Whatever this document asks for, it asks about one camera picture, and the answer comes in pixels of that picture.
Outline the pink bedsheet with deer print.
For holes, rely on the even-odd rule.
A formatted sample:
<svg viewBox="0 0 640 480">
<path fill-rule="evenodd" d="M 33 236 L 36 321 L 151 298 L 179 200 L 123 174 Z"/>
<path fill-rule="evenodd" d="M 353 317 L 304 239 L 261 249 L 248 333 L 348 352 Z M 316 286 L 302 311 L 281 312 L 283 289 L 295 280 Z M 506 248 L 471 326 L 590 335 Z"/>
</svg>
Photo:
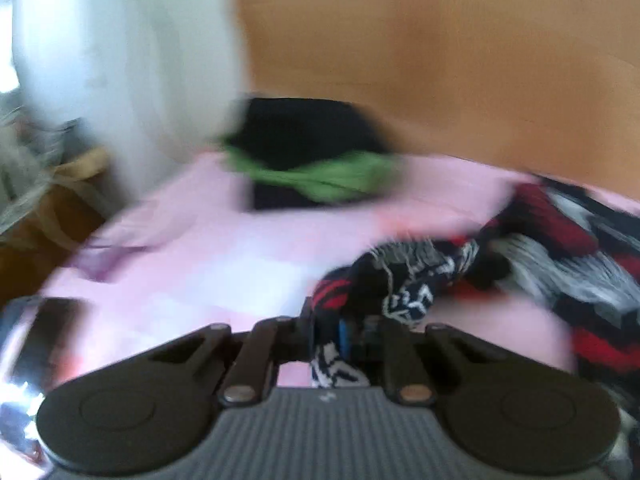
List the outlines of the pink bedsheet with deer print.
<svg viewBox="0 0 640 480">
<path fill-rule="evenodd" d="M 370 248 L 476 232 L 510 200 L 515 185 L 539 178 L 547 177 L 450 157 L 410 157 L 405 179 L 382 200 L 254 211 L 247 207 L 246 180 L 217 157 L 202 156 L 89 238 L 47 284 L 49 295 L 88 306 L 64 375 L 89 373 L 207 324 L 244 332 L 266 318 L 296 318 L 326 274 Z M 633 200 L 584 189 L 639 218 Z M 422 332 L 436 322 L 587 379 L 568 326 L 521 292 L 460 282 L 434 301 L 420 325 L 407 327 Z"/>
</svg>

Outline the black and green folded clothes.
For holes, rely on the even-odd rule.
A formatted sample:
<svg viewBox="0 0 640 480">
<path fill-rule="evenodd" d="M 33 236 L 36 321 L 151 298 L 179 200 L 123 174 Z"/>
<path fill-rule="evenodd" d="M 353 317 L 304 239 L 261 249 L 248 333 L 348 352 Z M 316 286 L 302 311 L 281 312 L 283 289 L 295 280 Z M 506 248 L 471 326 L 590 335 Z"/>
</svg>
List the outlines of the black and green folded clothes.
<svg viewBox="0 0 640 480">
<path fill-rule="evenodd" d="M 378 125 L 340 101 L 254 96 L 221 146 L 254 211 L 377 200 L 401 174 Z"/>
</svg>

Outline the wooden bed headboard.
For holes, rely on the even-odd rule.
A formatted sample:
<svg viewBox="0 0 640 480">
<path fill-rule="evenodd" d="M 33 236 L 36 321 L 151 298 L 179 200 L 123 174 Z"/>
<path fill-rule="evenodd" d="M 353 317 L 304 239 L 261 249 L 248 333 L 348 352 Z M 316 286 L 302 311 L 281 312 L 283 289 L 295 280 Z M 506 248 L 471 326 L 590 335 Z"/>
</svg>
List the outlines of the wooden bed headboard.
<svg viewBox="0 0 640 480">
<path fill-rule="evenodd" d="M 396 148 L 639 194 L 639 0 L 235 0 L 250 86 Z"/>
</svg>

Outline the black red patterned reindeer sock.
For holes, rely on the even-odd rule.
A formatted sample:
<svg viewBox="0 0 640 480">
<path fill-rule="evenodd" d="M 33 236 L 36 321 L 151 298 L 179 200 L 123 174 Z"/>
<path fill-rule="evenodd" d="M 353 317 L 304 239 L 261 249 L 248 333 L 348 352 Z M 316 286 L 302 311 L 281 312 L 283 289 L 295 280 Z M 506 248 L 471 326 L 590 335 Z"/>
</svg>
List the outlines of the black red patterned reindeer sock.
<svg viewBox="0 0 640 480">
<path fill-rule="evenodd" d="M 382 315 L 413 328 L 460 282 L 548 308 L 570 329 L 587 379 L 638 396 L 639 218 L 547 178 L 515 185 L 476 232 L 389 240 L 326 274 L 311 296 L 314 385 L 369 385 L 342 339 L 345 318 Z"/>
</svg>

